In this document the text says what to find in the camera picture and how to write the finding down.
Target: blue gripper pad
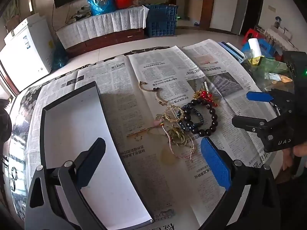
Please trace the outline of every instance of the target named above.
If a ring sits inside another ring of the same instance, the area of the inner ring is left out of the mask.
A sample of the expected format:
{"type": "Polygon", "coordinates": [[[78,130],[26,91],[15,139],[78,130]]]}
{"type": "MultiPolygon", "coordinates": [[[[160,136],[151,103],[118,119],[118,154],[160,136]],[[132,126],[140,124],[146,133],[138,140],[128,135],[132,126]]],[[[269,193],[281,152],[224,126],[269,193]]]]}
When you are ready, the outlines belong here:
{"type": "Polygon", "coordinates": [[[230,169],[227,167],[226,163],[219,156],[216,150],[216,147],[214,148],[206,137],[202,139],[201,153],[203,157],[212,170],[217,183],[221,187],[224,187],[226,190],[228,190],[231,186],[230,169]]]}
{"type": "Polygon", "coordinates": [[[260,102],[270,102],[273,100],[273,97],[269,93],[261,93],[261,92],[248,92],[246,94],[246,98],[252,101],[260,101],[260,102]]]}

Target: white chest freezer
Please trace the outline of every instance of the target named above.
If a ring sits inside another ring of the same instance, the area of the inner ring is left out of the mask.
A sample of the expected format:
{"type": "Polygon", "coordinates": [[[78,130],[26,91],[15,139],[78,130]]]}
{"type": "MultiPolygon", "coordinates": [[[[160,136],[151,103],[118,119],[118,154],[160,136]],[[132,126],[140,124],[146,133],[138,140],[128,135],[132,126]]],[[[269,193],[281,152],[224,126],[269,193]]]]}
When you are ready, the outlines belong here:
{"type": "Polygon", "coordinates": [[[19,91],[51,72],[55,47],[44,17],[26,18],[4,41],[0,61],[19,91]]]}

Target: red stool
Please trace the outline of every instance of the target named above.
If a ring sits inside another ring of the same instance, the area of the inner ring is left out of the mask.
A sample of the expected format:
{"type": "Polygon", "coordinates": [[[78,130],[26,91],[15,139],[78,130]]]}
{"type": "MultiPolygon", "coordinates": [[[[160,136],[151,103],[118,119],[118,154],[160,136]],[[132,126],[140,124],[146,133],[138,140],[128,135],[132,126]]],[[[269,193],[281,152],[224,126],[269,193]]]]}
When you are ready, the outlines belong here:
{"type": "Polygon", "coordinates": [[[250,29],[247,31],[247,33],[246,33],[244,39],[242,40],[242,46],[243,46],[246,42],[248,42],[248,40],[249,40],[250,38],[261,39],[261,38],[264,38],[264,36],[263,36],[261,33],[257,32],[256,30],[250,28],[250,29]]]}

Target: plastic bag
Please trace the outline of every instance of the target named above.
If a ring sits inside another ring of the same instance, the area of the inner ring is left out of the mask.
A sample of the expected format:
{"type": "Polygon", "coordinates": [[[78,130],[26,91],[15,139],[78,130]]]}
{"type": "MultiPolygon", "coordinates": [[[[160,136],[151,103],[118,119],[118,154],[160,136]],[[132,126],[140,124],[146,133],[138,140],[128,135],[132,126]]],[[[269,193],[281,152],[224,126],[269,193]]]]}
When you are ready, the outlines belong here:
{"type": "Polygon", "coordinates": [[[56,43],[56,49],[53,53],[52,70],[58,70],[64,67],[69,58],[61,42],[56,43]]]}
{"type": "Polygon", "coordinates": [[[95,0],[87,0],[93,16],[111,13],[116,10],[115,0],[108,0],[105,5],[99,6],[95,0]]]}

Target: metal screw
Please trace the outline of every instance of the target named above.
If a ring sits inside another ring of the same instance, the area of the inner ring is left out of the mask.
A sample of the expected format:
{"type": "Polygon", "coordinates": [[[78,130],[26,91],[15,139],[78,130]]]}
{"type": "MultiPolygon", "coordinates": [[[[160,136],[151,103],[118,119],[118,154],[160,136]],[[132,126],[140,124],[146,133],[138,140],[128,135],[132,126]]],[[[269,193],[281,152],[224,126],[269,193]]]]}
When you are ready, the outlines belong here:
{"type": "Polygon", "coordinates": [[[264,167],[265,170],[270,170],[270,166],[267,165],[267,164],[264,164],[263,167],[264,167]]]}
{"type": "Polygon", "coordinates": [[[234,165],[240,167],[242,166],[242,162],[240,160],[234,160],[234,165]]]}
{"type": "Polygon", "coordinates": [[[38,165],[38,166],[36,167],[36,170],[37,170],[37,171],[41,171],[43,168],[44,168],[43,165],[38,165]]]}
{"type": "Polygon", "coordinates": [[[70,167],[71,165],[73,165],[73,161],[66,161],[65,163],[64,163],[64,166],[65,167],[70,167]]]}

